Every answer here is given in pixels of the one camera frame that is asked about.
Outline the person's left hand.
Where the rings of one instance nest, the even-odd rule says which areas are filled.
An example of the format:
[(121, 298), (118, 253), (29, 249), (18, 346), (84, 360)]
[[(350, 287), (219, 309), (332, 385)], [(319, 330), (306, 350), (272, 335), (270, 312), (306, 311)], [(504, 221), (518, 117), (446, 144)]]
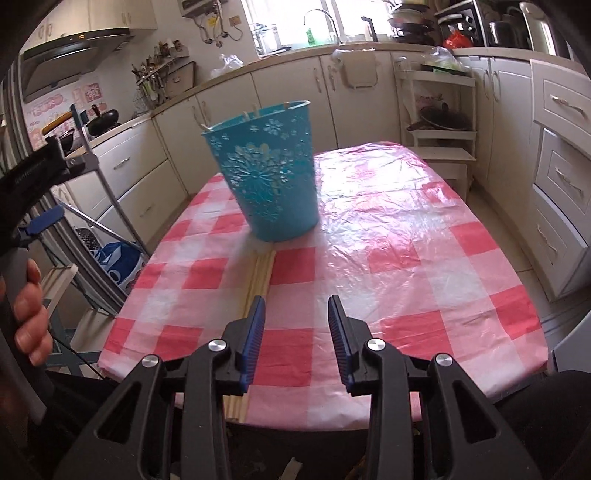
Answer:
[(19, 323), (16, 346), (33, 366), (41, 366), (51, 354), (53, 340), (49, 332), (49, 314), (43, 305), (41, 272), (32, 259), (27, 260), (27, 283), (13, 302), (13, 312)]

